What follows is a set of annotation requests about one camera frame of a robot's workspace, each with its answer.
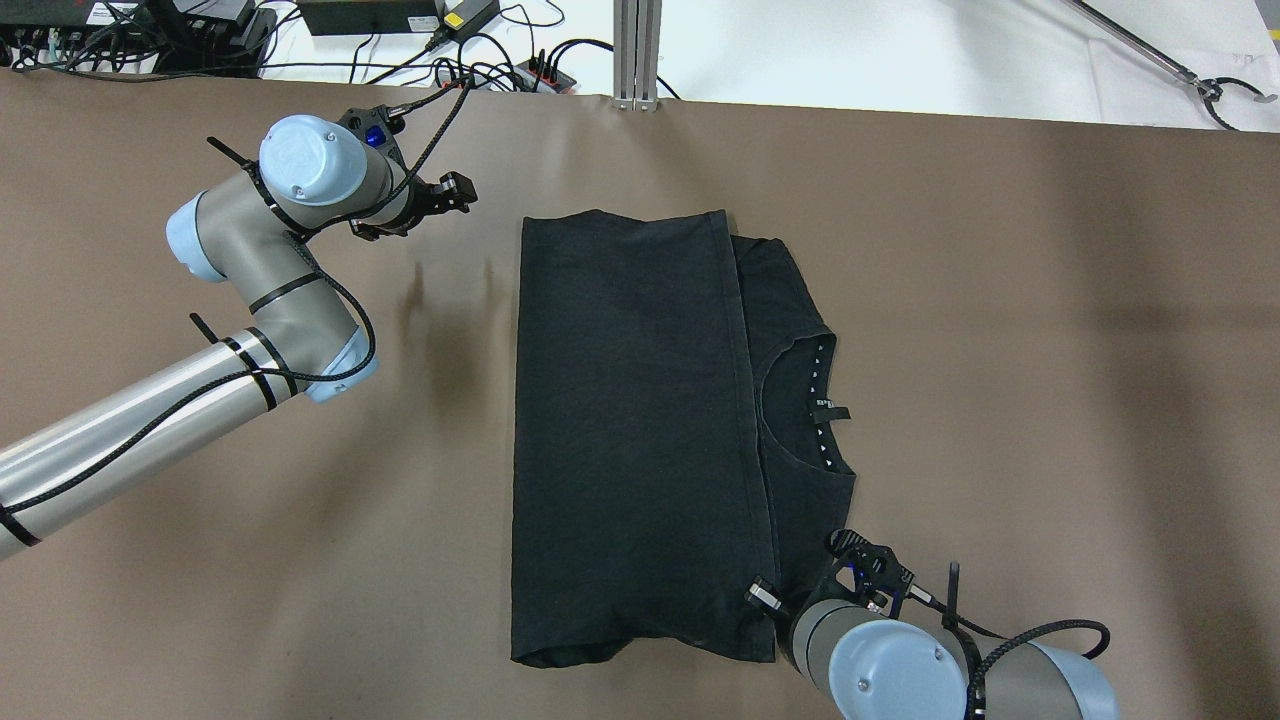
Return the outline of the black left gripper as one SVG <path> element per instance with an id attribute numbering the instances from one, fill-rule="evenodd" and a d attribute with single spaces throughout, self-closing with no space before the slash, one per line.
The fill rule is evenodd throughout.
<path id="1" fill-rule="evenodd" d="M 376 241 L 387 236 L 406 237 L 426 217 L 451 211 L 470 213 L 477 201 L 474 182 L 458 173 L 448 172 L 435 183 L 413 179 L 401 195 L 403 205 L 384 222 L 351 220 L 356 237 Z"/>

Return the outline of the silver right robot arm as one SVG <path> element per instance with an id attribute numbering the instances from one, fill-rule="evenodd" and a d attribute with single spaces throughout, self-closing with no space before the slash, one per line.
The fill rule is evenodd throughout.
<path id="1" fill-rule="evenodd" d="M 1048 635 L 1108 629 L 1047 623 L 1010 639 L 978 635 L 959 619 L 925 629 L 859 605 L 836 587 L 786 605 L 763 579 L 748 602 L 776 625 L 796 671 L 845 719 L 1117 719 L 1116 692 L 1092 655 L 1060 650 Z"/>

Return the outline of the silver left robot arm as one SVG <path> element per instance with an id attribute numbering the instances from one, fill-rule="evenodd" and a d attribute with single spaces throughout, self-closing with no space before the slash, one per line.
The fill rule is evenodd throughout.
<path id="1" fill-rule="evenodd" d="M 421 177 L 396 142 L 402 111 L 275 122 L 232 178 L 198 192 L 166 224 L 191 275 L 230 291 L 243 327 L 197 322 L 188 357 L 3 451 L 3 557 L 119 498 L 287 401 L 333 398 L 378 369 L 366 311 L 308 250 L 347 225 L 364 240 L 410 233 L 477 197 L 458 172 Z"/>

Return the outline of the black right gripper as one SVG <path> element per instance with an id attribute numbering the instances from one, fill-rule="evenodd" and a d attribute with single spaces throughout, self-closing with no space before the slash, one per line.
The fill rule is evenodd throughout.
<path id="1" fill-rule="evenodd" d="M 812 634 L 820 618 L 831 610 L 829 600 L 808 605 L 783 603 L 765 578 L 754 577 L 745 601 L 760 612 L 774 612 L 774 637 L 786 661 L 795 661 L 796 657 L 808 661 Z"/>

